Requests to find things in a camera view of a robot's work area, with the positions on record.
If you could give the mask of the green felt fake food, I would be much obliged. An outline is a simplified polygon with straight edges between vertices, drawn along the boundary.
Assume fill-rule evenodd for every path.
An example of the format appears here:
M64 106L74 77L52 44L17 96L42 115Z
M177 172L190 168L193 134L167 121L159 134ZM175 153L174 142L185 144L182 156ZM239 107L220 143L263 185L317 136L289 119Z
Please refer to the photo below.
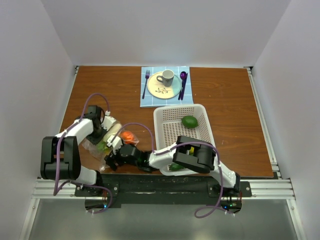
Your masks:
M188 129L194 129L199 125L198 120L192 115L184 116L181 119L181 123L184 127L188 128Z

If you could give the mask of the pale white-green fake vegetable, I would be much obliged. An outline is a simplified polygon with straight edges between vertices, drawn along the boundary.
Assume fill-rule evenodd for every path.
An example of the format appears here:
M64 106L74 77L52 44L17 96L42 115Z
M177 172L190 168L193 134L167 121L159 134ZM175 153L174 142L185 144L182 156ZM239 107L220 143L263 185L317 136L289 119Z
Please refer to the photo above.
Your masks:
M116 123L115 125L113 125L108 131L107 133L104 135L103 137L103 141L107 142L108 138L110 136L114 136L118 130L122 127L122 125L120 123Z

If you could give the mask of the white perforated plastic basket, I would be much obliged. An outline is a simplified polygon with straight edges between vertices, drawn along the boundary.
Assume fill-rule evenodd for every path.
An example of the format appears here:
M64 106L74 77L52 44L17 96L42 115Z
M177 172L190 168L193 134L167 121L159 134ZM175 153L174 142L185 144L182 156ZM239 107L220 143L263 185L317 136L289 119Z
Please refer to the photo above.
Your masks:
M198 126L187 128L182 123L182 118L191 116L196 118ZM157 155L169 150L178 140L179 136L204 141L215 146L215 140L211 129L210 121L206 109L201 104L182 104L158 107L153 112L156 151L149 157L149 165L160 170L165 176L195 175L196 171L188 168L177 171L169 170L174 151Z

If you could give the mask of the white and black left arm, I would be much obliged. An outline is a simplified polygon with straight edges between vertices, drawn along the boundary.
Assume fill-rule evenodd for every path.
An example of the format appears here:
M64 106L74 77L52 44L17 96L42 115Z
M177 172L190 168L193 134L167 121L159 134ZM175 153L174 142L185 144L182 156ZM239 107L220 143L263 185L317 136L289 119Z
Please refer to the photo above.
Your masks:
M82 166L79 144L84 139L99 143L107 133L102 127L104 119L103 109L90 105L88 112L78 117L63 132L43 138L40 175L43 179L54 181L54 195L67 183L85 186L92 196L99 196L103 192L101 174Z

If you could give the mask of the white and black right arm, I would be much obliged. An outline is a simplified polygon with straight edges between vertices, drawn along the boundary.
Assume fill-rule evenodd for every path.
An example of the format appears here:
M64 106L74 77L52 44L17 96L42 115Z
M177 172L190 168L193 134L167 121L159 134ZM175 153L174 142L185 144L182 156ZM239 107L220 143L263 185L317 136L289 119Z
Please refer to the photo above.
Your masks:
M111 152L104 160L113 171L127 164L146 173L159 170L165 176L209 174L227 196L233 197L241 190L240 175L225 166L216 147L204 140L181 135L172 145L154 151L139 150L119 138L115 143L111 140L107 140Z

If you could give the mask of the orange felt fake food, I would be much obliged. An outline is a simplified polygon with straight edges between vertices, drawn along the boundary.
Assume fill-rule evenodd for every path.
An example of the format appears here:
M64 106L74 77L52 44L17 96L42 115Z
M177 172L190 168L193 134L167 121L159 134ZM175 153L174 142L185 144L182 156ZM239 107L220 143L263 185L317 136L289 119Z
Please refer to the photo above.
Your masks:
M135 135L131 131L123 131L120 134L121 139L126 143L126 144L133 144L136 141Z

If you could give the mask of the dark green felt cucumber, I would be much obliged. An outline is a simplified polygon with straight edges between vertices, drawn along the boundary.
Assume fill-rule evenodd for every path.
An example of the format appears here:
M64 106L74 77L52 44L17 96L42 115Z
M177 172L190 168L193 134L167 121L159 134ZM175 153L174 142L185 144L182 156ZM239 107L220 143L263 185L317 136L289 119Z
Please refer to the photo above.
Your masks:
M184 169L185 167L177 164L177 163L172 163L168 166L168 170L169 171L173 171L173 172L176 172L176 171L179 171L179 170L182 170Z

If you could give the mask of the yellow felt fake food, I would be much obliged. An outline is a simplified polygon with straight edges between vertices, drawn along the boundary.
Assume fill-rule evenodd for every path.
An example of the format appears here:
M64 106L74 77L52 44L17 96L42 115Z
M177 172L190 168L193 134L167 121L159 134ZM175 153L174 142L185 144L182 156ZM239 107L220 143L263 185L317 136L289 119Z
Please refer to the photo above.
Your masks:
M195 149L194 149L193 147L191 147L190 150L189 150L189 152L188 152L188 154L192 156L192 155L194 154L194 150L195 150Z

